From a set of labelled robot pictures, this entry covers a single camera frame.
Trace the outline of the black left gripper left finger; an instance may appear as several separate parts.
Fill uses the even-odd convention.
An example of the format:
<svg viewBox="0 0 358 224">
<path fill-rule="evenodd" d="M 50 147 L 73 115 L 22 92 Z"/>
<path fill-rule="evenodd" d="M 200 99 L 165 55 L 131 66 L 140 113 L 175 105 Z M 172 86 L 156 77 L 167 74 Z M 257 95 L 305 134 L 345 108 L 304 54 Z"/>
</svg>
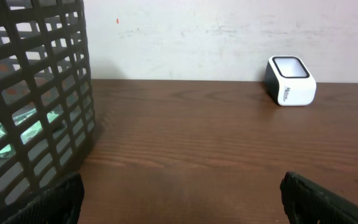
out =
<svg viewBox="0 0 358 224">
<path fill-rule="evenodd" d="M 81 175 L 72 172 L 0 209 L 0 224 L 77 224 L 84 195 Z"/>
</svg>

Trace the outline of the white barcode scanner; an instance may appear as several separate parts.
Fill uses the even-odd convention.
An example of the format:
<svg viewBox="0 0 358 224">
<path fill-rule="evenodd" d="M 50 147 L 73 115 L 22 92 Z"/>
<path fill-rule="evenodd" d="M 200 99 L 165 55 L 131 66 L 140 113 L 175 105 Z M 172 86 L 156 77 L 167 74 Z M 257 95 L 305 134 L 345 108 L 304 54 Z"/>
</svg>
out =
<svg viewBox="0 0 358 224">
<path fill-rule="evenodd" d="M 268 59 L 265 88 L 280 106 L 307 106 L 315 97 L 317 84 L 303 61 L 292 55 L 275 55 Z"/>
</svg>

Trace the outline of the black plastic mesh basket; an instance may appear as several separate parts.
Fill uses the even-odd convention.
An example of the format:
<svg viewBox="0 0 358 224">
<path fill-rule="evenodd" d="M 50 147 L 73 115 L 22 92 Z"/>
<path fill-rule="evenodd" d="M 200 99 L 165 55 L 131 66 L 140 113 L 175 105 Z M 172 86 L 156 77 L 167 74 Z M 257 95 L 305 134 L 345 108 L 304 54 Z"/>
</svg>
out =
<svg viewBox="0 0 358 224">
<path fill-rule="evenodd" d="M 58 105 L 63 113 L 49 123 Z M 23 144 L 37 121 L 43 130 Z M 0 209 L 79 169 L 96 124 L 82 0 L 0 0 L 0 123 L 0 150 L 14 150 L 0 159 Z"/>
</svg>

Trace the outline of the teal long snack packet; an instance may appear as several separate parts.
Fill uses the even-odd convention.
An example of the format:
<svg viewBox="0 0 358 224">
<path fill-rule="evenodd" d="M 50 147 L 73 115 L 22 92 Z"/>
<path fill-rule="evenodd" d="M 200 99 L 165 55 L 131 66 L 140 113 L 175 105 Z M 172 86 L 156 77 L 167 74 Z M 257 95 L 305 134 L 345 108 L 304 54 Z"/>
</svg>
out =
<svg viewBox="0 0 358 224">
<path fill-rule="evenodd" d="M 13 122 L 16 126 L 22 124 L 25 120 L 29 119 L 31 116 L 35 115 L 37 110 L 35 108 L 27 110 L 24 112 L 17 112 L 13 117 Z M 63 108 L 58 105 L 53 110 L 47 113 L 47 120 L 49 123 L 57 119 L 63 113 Z M 27 144 L 34 136 L 43 130 L 40 121 L 35 122 L 30 128 L 26 129 L 21 134 L 21 140 L 23 144 Z M 0 123 L 0 138 L 6 135 L 6 130 L 4 126 Z M 14 155 L 13 147 L 8 144 L 0 150 L 0 159 L 8 159 Z"/>
</svg>

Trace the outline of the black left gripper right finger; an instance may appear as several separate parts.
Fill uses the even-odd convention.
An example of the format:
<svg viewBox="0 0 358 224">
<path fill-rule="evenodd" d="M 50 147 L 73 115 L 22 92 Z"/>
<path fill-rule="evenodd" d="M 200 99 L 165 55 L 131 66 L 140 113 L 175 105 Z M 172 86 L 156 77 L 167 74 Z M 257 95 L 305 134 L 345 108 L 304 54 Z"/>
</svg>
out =
<svg viewBox="0 0 358 224">
<path fill-rule="evenodd" d="M 290 224 L 358 224 L 358 205 L 296 172 L 285 174 L 280 190 Z"/>
</svg>

